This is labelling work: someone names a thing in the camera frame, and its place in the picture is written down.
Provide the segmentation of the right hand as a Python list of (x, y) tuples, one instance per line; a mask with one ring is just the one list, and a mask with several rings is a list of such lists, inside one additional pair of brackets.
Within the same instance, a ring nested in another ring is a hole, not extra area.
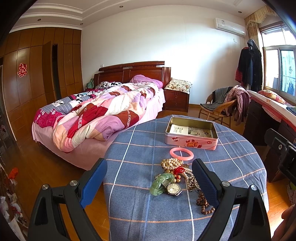
[(283, 221), (281, 224), (277, 227), (277, 229), (274, 232), (273, 237), (271, 238), (272, 241), (279, 241), (285, 234), (285, 226), (288, 222), (288, 219), (293, 211), (294, 205), (290, 206), (288, 209), (286, 209), (282, 215), (281, 218)]

